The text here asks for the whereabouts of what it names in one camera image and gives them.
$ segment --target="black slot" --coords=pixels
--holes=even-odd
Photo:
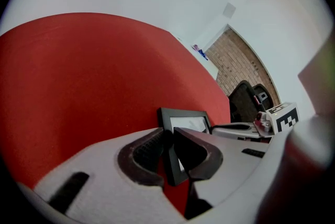
[[[60,213],[66,213],[88,178],[84,172],[74,173],[51,197],[49,205]]]

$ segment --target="red surface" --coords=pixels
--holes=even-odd
[[[167,31],[93,13],[50,16],[0,37],[0,149],[33,188],[99,141],[158,126],[157,109],[229,122],[223,91]]]

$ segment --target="black chair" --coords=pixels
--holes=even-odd
[[[265,110],[273,108],[273,100],[269,92],[266,90],[264,85],[257,84],[253,87],[259,100],[262,102]]]
[[[241,81],[228,98],[231,122],[253,122],[259,111],[265,112],[262,102],[248,81]]]

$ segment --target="brick wall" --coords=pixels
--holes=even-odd
[[[262,63],[233,30],[225,31],[206,51],[206,55],[219,69],[216,81],[227,96],[239,82],[247,80],[252,86],[263,84],[274,105],[280,104],[277,92]]]

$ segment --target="black picture frame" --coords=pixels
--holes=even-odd
[[[208,115],[205,111],[182,110],[171,108],[159,108],[157,110],[159,127],[164,129],[164,151],[163,162],[167,181],[172,186],[177,186],[184,182],[188,176],[185,171],[181,171],[179,160],[174,150],[173,127],[171,117],[204,117],[208,132],[211,129]]]

